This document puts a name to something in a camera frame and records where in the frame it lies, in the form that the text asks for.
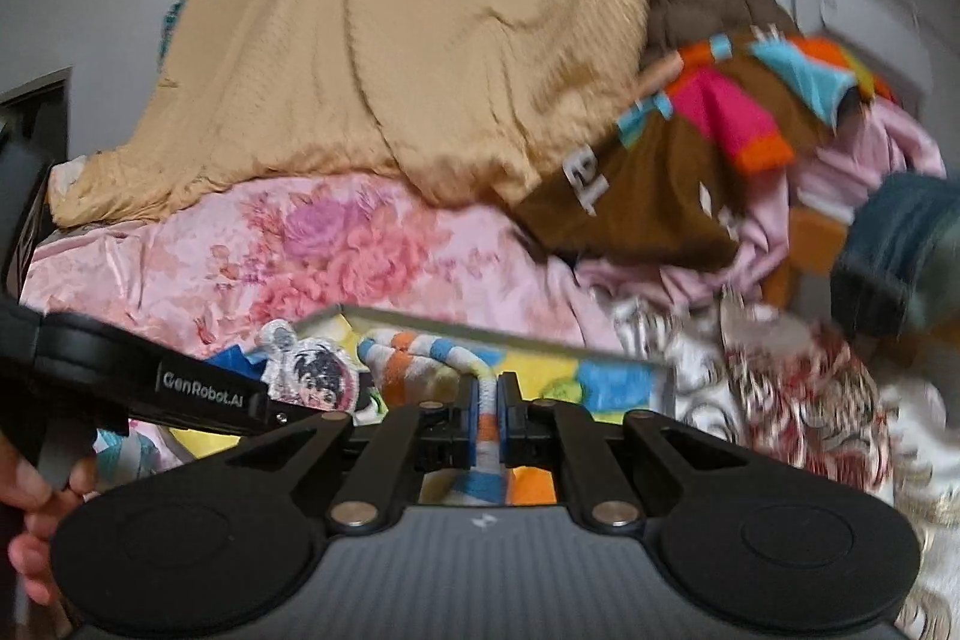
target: pink blanket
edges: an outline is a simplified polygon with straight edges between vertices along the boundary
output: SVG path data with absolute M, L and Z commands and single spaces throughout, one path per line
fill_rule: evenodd
M 946 176 L 940 148 L 915 119 L 877 98 L 864 116 L 841 125 L 832 145 L 790 170 L 752 177 L 747 214 L 737 226 L 740 247 L 733 264 L 704 274 L 674 266 L 623 268 L 588 261 L 577 268 L 585 286 L 606 287 L 616 296 L 640 296 L 659 306 L 683 309 L 712 299 L 723 286 L 743 295 L 760 293 L 760 282 L 789 250 L 789 191 L 805 191 L 850 210 L 880 187 L 886 175 L 901 170 Z
M 570 269 L 535 263 L 497 210 L 432 209 L 371 175 L 257 180 L 61 239 L 37 249 L 23 300 L 200 357 L 336 303 L 620 350 Z

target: black circular cover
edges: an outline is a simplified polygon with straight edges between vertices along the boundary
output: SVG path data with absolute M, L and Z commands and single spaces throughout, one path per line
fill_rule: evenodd
M 894 509 L 853 491 L 816 500 L 682 501 L 661 555 L 688 595 L 738 623 L 841 632 L 888 615 L 913 585 L 917 539 Z
M 313 549 L 308 522 L 286 498 L 106 495 L 65 519 L 52 556 L 64 595 L 102 629 L 194 636 L 291 593 Z

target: beige cloth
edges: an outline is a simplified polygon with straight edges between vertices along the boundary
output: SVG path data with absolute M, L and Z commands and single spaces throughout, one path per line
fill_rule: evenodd
M 372 170 L 522 199 L 616 118 L 647 0 L 189 0 L 136 133 L 56 222 L 161 218 L 254 177 Z

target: silver screw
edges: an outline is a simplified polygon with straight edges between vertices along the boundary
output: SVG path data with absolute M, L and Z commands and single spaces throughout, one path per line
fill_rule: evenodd
M 606 527 L 625 527 L 640 518 L 640 511 L 628 501 L 602 501 L 593 509 L 593 520 Z
M 368 501 L 341 501 L 330 510 L 330 518 L 345 527 L 365 527 L 376 520 L 376 507 Z

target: white bear ear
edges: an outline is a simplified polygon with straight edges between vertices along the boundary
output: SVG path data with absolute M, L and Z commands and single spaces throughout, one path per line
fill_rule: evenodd
M 256 341 L 267 352 L 267 356 L 279 359 L 284 353 L 293 350 L 296 345 L 296 331 L 286 320 L 272 320 L 260 329 Z

